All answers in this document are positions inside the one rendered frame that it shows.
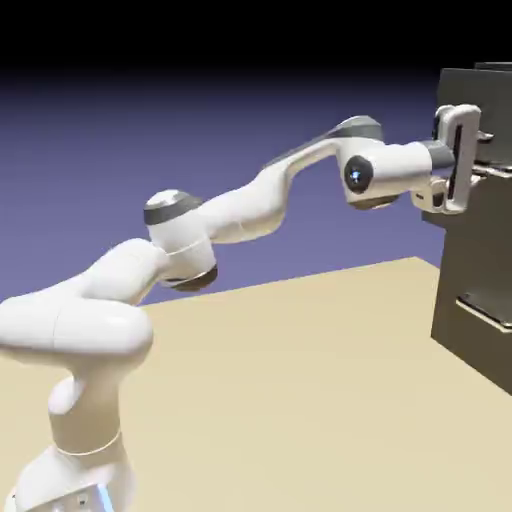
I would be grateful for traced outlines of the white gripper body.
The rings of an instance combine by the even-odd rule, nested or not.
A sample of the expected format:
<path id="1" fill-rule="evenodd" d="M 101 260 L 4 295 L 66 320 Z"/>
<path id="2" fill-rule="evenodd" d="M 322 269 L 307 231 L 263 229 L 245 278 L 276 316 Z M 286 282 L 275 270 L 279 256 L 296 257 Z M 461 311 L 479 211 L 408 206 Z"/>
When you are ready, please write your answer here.
<path id="1" fill-rule="evenodd" d="M 443 211 L 466 210 L 472 188 L 481 110 L 476 105 L 443 105 L 435 114 L 434 169 L 450 169 L 445 179 Z"/>

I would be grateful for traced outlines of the dark olive cabinet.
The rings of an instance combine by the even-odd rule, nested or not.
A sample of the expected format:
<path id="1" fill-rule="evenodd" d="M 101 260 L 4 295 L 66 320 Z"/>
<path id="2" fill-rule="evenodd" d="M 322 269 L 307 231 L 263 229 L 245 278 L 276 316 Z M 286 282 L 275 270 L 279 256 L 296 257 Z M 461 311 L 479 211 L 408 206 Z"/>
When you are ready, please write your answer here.
<path id="1" fill-rule="evenodd" d="M 444 229 L 431 336 L 512 396 L 512 62 L 442 70 L 437 102 L 482 111 L 467 210 Z"/>

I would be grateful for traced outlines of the dark olive drawer front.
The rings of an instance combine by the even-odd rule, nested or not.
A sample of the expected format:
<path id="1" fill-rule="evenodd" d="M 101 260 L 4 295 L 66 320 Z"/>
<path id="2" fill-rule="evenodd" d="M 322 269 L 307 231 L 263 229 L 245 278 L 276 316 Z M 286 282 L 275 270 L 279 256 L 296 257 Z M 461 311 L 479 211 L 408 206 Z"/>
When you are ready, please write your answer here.
<path id="1" fill-rule="evenodd" d="M 431 329 L 435 341 L 512 396 L 512 332 L 458 305 L 464 293 L 512 295 L 512 237 L 446 232 Z"/>
<path id="2" fill-rule="evenodd" d="M 473 103 L 482 110 L 480 130 L 491 133 L 479 143 L 476 162 L 512 164 L 512 63 L 477 63 L 472 69 L 441 71 L 437 103 Z M 425 213 L 422 219 L 447 231 L 460 228 L 512 237 L 512 179 L 481 176 L 468 210 L 460 216 Z"/>

